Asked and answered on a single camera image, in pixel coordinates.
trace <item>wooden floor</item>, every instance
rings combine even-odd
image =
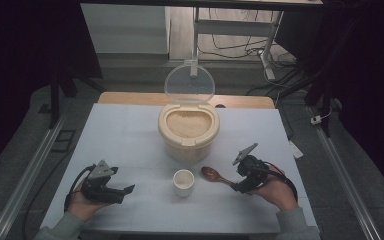
[[[201,8],[200,19],[270,22],[271,11]],[[171,7],[170,59],[184,60],[192,56],[194,9]],[[199,35],[199,60],[260,61],[252,49],[265,46],[266,38],[225,35]],[[271,49],[273,55],[286,51],[278,45]]]

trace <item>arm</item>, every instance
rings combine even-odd
[[[251,193],[279,208],[280,211],[276,216],[280,233],[276,240],[320,240],[318,229],[307,225],[304,212],[295,200],[292,190],[279,178],[270,175],[262,187]]]
[[[64,217],[54,228],[40,229],[34,240],[76,240],[86,222],[92,218],[95,212],[109,205],[87,200],[80,192],[82,183],[72,193],[70,205]]]

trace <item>white wall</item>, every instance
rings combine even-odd
[[[81,6],[97,53],[168,53],[169,7]]]

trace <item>beige plastic container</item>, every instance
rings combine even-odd
[[[194,163],[205,158],[220,129],[216,109],[208,104],[214,95],[214,80],[204,68],[182,65],[165,83],[172,100],[160,112],[158,130],[170,156],[179,162]]]

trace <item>gray carpet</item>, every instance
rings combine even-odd
[[[176,64],[170,63],[167,65],[163,63],[151,67],[128,66],[124,68],[108,67],[104,64],[101,67],[103,67],[105,80],[99,80],[98,83],[110,91],[163,92],[165,78]],[[244,95],[250,88],[267,84],[262,78],[261,66],[258,64],[224,66],[223,64],[203,63],[202,65],[209,70],[216,81],[216,94]],[[286,72],[287,70],[277,70],[276,75],[282,76]],[[66,131],[64,134],[73,134],[73,141],[71,145],[68,145],[67,142],[54,143],[53,149],[56,151],[50,152],[47,157],[39,177],[8,233],[7,239],[22,239],[22,218],[26,214],[28,204],[31,202],[33,195],[39,190],[45,177],[66,154],[64,150],[75,147],[92,105],[99,98],[99,93],[96,90],[80,81],[75,81],[75,83],[79,93],[73,100],[71,111],[68,113],[67,120],[62,127],[62,130]],[[252,92],[252,95],[264,95],[268,89],[270,88],[256,90]],[[276,106],[280,108],[288,136],[304,153],[304,156],[297,160],[297,165],[321,231],[321,236],[324,240],[366,239],[354,210],[348,203],[348,199],[337,180],[316,130],[310,124],[309,113],[303,103],[303,96],[303,93],[295,93],[278,102]],[[61,101],[64,105],[68,99],[61,97]],[[0,156],[0,213],[48,129],[50,115],[39,112],[43,104],[49,104],[49,102],[49,87],[40,89],[32,95],[29,112]],[[313,107],[312,111],[317,112],[317,107]],[[361,147],[343,128],[338,120],[338,110],[336,108],[330,119],[331,139],[334,141],[384,239],[384,178]],[[32,237],[38,231],[69,159],[70,156],[57,168],[33,203],[28,214],[26,228],[28,236]],[[239,240],[244,238],[243,236],[215,237],[217,236],[196,236],[191,237],[191,239]],[[185,239],[184,236],[171,236],[171,238],[168,238],[167,236],[124,235],[120,238],[118,235],[101,233],[83,234],[83,239],[176,238]],[[253,236],[252,239],[273,239],[273,236]]]

